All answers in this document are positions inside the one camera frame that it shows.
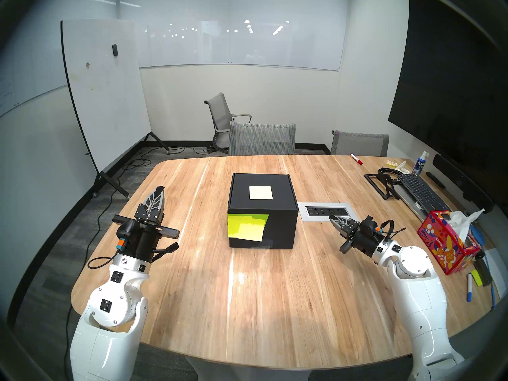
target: black keyboard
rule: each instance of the black keyboard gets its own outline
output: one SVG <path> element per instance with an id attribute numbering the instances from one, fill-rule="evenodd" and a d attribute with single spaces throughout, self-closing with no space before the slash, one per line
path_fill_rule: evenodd
<path id="1" fill-rule="evenodd" d="M 450 210 L 446 203 L 420 176 L 409 173 L 408 175 L 399 175 L 398 179 L 427 213 L 433 210 Z"/>

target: television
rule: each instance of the television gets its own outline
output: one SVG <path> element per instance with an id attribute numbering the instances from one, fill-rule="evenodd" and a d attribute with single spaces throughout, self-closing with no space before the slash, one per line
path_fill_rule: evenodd
<path id="1" fill-rule="evenodd" d="M 439 154 L 434 165 L 486 211 L 508 215 L 508 63 L 479 28 L 438 0 L 409 0 L 388 118 Z"/>

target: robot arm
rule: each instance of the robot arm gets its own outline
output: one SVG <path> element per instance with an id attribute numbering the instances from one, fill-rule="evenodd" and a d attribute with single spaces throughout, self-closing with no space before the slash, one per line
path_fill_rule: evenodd
<path id="1" fill-rule="evenodd" d="M 177 239 L 180 232 L 158 225 L 164 217 L 164 187 L 157 187 L 138 206 L 131 219 L 115 215 L 120 223 L 119 239 L 109 266 L 109 279 L 96 288 L 80 317 L 71 344 L 74 380 L 125 381 L 131 378 L 141 333 L 148 313 L 148 300 L 140 286 L 148 278 L 151 264 L 165 253 L 178 249 L 178 243 L 156 250 L 162 236 Z M 134 319 L 128 332 L 111 328 Z"/>
<path id="2" fill-rule="evenodd" d="M 393 223 L 384 236 L 386 223 L 378 227 L 371 216 L 361 223 L 337 216 L 330 216 L 330 221 L 346 239 L 342 253 L 354 247 L 387 268 L 395 310 L 413 348 L 409 379 L 443 379 L 464 358 L 448 340 L 446 295 L 427 253 L 417 246 L 401 247 L 392 240 Z"/>

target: cardboard box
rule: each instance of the cardboard box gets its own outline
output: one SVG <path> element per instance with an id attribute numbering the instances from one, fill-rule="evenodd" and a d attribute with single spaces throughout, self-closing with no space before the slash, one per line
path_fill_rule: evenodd
<path id="1" fill-rule="evenodd" d="M 228 201 L 230 247 L 293 248 L 297 218 L 289 175 L 233 173 Z"/>
<path id="2" fill-rule="evenodd" d="M 418 234 L 436 258 L 445 274 L 455 273 L 465 268 L 467 263 L 480 251 L 479 244 L 471 234 L 466 242 L 471 245 L 464 247 L 464 243 L 448 224 L 444 215 L 449 211 L 431 211 Z"/>

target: whiteboard cleaner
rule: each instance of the whiteboard cleaner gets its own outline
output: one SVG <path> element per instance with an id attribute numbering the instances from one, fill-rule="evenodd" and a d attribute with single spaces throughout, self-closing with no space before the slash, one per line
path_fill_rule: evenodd
<path id="1" fill-rule="evenodd" d="M 420 173 L 422 172 L 423 166 L 425 165 L 425 158 L 429 155 L 426 151 L 423 152 L 422 156 L 417 159 L 415 167 L 413 168 L 413 171 L 411 173 L 416 173 L 420 176 Z"/>

